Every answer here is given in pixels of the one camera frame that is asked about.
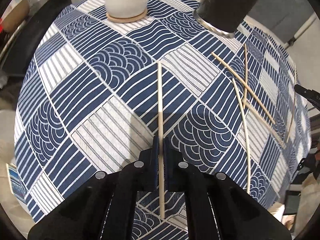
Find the round wooden coaster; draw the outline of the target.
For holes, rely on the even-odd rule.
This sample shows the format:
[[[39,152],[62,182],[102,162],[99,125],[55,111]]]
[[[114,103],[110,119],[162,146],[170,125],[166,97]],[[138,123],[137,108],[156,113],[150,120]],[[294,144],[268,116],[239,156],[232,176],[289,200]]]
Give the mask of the round wooden coaster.
[[[132,22],[136,22],[138,20],[141,20],[142,18],[144,18],[148,13],[148,9],[145,8],[144,11],[137,15],[137,16],[133,16],[133,17],[126,17],[126,18],[118,18],[118,17],[114,17],[111,16],[108,12],[106,13],[106,17],[109,21],[114,22],[114,23],[132,23]]]

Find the black utensil holder cup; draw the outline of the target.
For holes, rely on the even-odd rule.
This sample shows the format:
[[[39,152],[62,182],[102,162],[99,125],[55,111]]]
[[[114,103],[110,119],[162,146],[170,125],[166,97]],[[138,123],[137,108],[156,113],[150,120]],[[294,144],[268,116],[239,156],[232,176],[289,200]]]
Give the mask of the black utensil holder cup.
[[[239,24],[258,0],[201,0],[193,17],[207,30],[233,38]]]

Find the blue white patterned tablecloth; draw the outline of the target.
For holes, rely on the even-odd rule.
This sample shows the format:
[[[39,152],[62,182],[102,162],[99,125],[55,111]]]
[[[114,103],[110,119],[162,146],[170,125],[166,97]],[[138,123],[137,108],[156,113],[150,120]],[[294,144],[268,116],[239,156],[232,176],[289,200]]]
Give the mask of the blue white patterned tablecloth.
[[[231,39],[192,15],[194,0],[148,0],[133,23],[107,20],[105,0],[69,5],[40,41],[23,80],[15,157],[35,222],[94,172],[117,172],[158,133],[157,61],[163,132],[201,171],[226,172],[263,207],[278,201],[311,147],[306,100],[293,104],[287,51],[242,22]],[[245,84],[244,43],[248,83]],[[247,100],[277,132],[282,148]]]

